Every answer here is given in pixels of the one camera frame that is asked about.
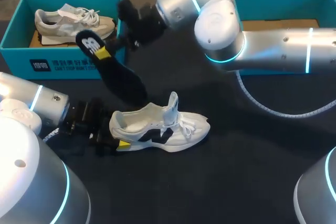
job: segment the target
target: shoe tongue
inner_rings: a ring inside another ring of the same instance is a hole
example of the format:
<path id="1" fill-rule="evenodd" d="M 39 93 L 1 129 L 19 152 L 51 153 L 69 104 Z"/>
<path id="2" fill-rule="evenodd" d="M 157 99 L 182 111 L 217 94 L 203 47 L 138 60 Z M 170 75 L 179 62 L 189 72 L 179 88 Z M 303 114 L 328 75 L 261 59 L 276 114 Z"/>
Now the shoe tongue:
<path id="1" fill-rule="evenodd" d="M 79 20 L 82 18 L 81 16 L 76 14 L 76 8 L 68 4 L 65 4 L 60 10 L 57 11 L 57 13 L 61 17 L 68 17 L 74 20 Z"/>
<path id="2" fill-rule="evenodd" d="M 74 14 L 76 13 L 76 8 L 68 4 L 64 4 L 64 6 L 60 10 L 63 10 L 64 12 L 68 13 L 74 13 Z"/>
<path id="3" fill-rule="evenodd" d="M 176 92 L 172 92 L 169 97 L 168 106 L 163 109 L 163 124 L 171 125 L 178 116 L 179 97 Z"/>

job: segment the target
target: robotic arm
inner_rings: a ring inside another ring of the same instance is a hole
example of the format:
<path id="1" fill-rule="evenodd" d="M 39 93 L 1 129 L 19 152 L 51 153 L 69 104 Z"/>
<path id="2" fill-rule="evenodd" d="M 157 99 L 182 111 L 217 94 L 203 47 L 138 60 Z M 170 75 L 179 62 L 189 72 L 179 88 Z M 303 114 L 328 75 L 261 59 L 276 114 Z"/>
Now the robotic arm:
<path id="1" fill-rule="evenodd" d="M 130 28 L 133 49 L 159 38 L 167 28 L 178 30 L 195 23 L 198 44 L 209 61 L 223 71 L 335 70 L 335 29 L 242 31 L 234 0 L 156 0 L 154 6 L 140 9 L 141 18 L 129 0 L 124 0 L 119 13 Z"/>
<path id="2" fill-rule="evenodd" d="M 129 32 L 107 42 L 110 52 L 125 46 L 136 50 L 168 28 L 194 23 L 205 57 L 224 71 L 311 73 L 335 68 L 335 29 L 242 31 L 234 0 L 156 0 L 154 6 L 140 9 L 140 17 L 131 2 L 123 0 L 119 17 Z M 0 101 L 0 223 L 88 224 L 91 204 L 85 187 L 38 134 L 43 124 L 58 126 L 63 133 L 88 136 L 98 153 L 106 146 L 116 150 L 118 143 L 108 128 L 110 111 L 99 99 L 70 105 L 65 94 L 4 73 L 0 73 Z M 332 184 L 336 173 L 329 172 L 335 163 L 332 150 L 300 178 L 294 202 L 301 224 L 336 220 Z"/>

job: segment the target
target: shoe sole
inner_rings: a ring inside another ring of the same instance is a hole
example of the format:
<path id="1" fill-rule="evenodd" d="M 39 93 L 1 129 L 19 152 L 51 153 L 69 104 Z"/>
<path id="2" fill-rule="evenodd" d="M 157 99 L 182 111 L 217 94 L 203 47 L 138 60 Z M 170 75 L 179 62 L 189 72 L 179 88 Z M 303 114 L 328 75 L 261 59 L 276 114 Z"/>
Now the shoe sole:
<path id="1" fill-rule="evenodd" d="M 101 39 L 106 39 L 109 37 L 112 33 L 105 34 L 101 37 Z M 47 45 L 61 45 L 64 43 L 76 43 L 76 37 L 60 37 L 60 36 L 44 36 L 42 35 L 41 44 L 44 46 Z"/>
<path id="2" fill-rule="evenodd" d="M 160 149 L 165 150 L 166 152 L 180 152 L 180 151 L 183 151 L 185 149 L 188 149 L 188 148 L 194 146 L 195 144 L 198 144 L 205 137 L 206 136 L 204 136 L 203 138 L 201 138 L 198 141 L 195 141 L 195 142 L 192 142 L 192 143 L 189 143 L 189 144 L 176 145 L 176 146 L 153 143 L 152 140 L 149 140 L 147 142 L 138 142 L 138 141 L 130 142 L 130 141 L 127 141 L 127 140 L 124 140 L 124 139 L 120 139 L 121 141 L 130 143 L 131 146 L 127 147 L 127 148 L 117 149 L 117 152 L 139 151 L 139 150 L 149 148 L 149 147 L 160 148 Z"/>

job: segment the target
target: gray sneaker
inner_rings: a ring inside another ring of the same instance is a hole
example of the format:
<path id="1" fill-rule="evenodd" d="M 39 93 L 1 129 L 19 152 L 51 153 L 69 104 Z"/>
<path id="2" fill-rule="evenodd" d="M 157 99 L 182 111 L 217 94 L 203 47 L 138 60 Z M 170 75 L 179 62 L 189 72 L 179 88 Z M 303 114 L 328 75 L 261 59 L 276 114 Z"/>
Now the gray sneaker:
<path id="1" fill-rule="evenodd" d="M 76 34 L 82 30 L 90 29 L 102 39 L 107 38 L 115 29 L 112 18 L 98 16 L 99 11 L 93 9 L 75 8 L 65 4 L 56 12 L 35 12 L 35 25 L 42 35 L 42 45 L 58 45 L 76 42 Z"/>

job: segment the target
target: sneaker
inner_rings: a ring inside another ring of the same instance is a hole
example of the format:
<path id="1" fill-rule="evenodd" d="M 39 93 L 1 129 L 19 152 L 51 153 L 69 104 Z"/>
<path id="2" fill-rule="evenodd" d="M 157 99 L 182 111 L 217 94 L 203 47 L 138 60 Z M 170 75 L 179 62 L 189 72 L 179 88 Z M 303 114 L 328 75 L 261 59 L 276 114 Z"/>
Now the sneaker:
<path id="1" fill-rule="evenodd" d="M 130 143 L 117 151 L 137 151 L 147 147 L 179 152 L 200 142 L 208 134 L 207 118 L 179 112 L 179 98 L 172 92 L 168 106 L 149 103 L 133 112 L 115 111 L 110 121 L 114 139 Z"/>
<path id="2" fill-rule="evenodd" d="M 58 45 L 76 42 L 76 34 L 90 29 L 102 39 L 107 38 L 115 29 L 112 18 L 98 16 L 98 12 L 86 8 L 75 8 L 65 4 L 56 12 L 35 12 L 35 25 L 41 34 L 42 45 Z"/>

